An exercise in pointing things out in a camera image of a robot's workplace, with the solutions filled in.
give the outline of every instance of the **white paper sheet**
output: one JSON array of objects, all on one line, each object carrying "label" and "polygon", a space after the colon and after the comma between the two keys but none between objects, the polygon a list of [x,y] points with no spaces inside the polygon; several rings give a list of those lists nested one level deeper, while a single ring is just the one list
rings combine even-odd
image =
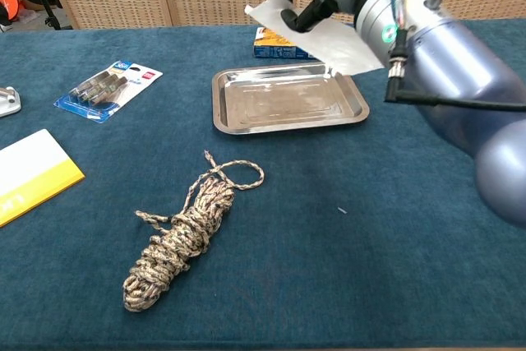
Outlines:
[{"label": "white paper sheet", "polygon": [[265,0],[257,7],[247,5],[245,13],[344,75],[383,67],[351,26],[328,18],[310,32],[298,33],[283,22],[280,13],[285,8],[294,6],[288,0]]}]

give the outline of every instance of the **yellow folder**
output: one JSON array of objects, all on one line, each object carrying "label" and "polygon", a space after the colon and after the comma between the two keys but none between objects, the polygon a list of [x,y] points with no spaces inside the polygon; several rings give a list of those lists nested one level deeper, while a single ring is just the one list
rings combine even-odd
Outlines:
[{"label": "yellow folder", "polygon": [[42,129],[0,150],[0,227],[84,178]]}]

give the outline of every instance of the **blue table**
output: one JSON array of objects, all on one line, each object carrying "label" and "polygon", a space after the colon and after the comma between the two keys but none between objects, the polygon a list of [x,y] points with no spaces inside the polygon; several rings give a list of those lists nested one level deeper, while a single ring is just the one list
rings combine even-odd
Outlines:
[{"label": "blue table", "polygon": [[[468,21],[526,79],[526,21]],[[356,76],[360,125],[228,136],[210,82],[254,59],[254,26],[0,35],[0,85],[21,94],[0,148],[47,128],[86,179],[0,229],[0,349],[265,349],[526,345],[526,231],[480,201],[473,161],[416,109]],[[126,59],[164,72],[107,123],[53,107]],[[238,192],[209,251],[150,310],[122,282],[153,229],[219,162],[267,174]],[[230,173],[251,180],[251,173]],[[345,209],[345,215],[338,210]]]}]

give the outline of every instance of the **camouflage rope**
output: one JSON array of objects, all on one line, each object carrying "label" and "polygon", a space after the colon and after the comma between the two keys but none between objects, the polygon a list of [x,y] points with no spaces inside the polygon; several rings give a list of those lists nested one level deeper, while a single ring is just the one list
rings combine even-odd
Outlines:
[{"label": "camouflage rope", "polygon": [[[143,250],[141,258],[130,269],[130,276],[124,281],[124,307],[131,312],[151,307],[160,294],[168,290],[173,277],[189,269],[188,259],[206,252],[210,237],[221,225],[223,213],[232,205],[234,189],[244,191],[263,183],[265,174],[257,164],[233,160],[218,166],[208,151],[205,151],[205,157],[212,169],[199,176],[190,186],[179,214],[164,217],[136,211],[146,223],[160,231],[161,236],[150,238],[150,245]],[[222,169],[236,164],[255,169],[260,174],[259,179],[252,184],[234,183]],[[199,193],[190,206],[191,197],[199,185]],[[170,230],[159,224],[166,222],[171,223]]]}]

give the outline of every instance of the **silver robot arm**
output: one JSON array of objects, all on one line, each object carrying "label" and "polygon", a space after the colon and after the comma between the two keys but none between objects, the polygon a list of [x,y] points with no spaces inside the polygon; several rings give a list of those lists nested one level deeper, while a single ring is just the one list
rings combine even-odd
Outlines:
[{"label": "silver robot arm", "polygon": [[333,12],[388,67],[385,101],[416,104],[431,128],[476,162],[482,199],[526,227],[526,85],[441,0],[312,0],[287,26],[311,30]]}]

